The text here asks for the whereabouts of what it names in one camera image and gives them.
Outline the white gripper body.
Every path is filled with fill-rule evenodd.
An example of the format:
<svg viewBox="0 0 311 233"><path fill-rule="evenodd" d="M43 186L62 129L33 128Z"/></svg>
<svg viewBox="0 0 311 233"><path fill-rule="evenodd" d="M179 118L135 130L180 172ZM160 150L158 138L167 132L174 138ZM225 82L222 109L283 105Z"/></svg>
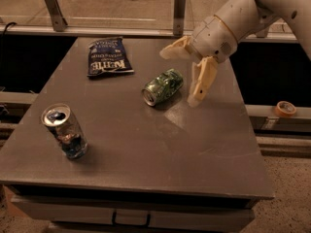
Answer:
<svg viewBox="0 0 311 233"><path fill-rule="evenodd" d="M190 47L201 58L213 56L225 62L237 50L237 40L228 27L215 16L206 17L190 36Z"/></svg>

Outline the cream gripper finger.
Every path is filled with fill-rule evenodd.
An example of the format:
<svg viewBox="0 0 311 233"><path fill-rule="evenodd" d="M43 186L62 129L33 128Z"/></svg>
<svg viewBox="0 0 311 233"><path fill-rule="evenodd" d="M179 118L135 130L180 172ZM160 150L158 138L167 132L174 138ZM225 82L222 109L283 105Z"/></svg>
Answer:
<svg viewBox="0 0 311 233"><path fill-rule="evenodd" d="M199 57L191 44L191 37L184 36L176 40L171 45L163 48L159 55L164 59L190 59L192 57Z"/></svg>
<svg viewBox="0 0 311 233"><path fill-rule="evenodd" d="M212 57L204 57L199 63L192 63L191 84L188 103L191 107L198 106L205 98L218 72L218 62Z"/></svg>

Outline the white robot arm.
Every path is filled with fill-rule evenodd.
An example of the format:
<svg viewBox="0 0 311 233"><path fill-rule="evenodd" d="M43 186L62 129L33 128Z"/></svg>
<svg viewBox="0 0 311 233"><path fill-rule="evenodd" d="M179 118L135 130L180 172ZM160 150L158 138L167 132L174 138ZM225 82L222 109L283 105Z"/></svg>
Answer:
<svg viewBox="0 0 311 233"><path fill-rule="evenodd" d="M236 54L238 44L276 20L282 19L311 59L311 6L309 0L228 0L206 17L189 36L162 49L164 59L196 56L188 103L203 101L214 82L218 66Z"/></svg>

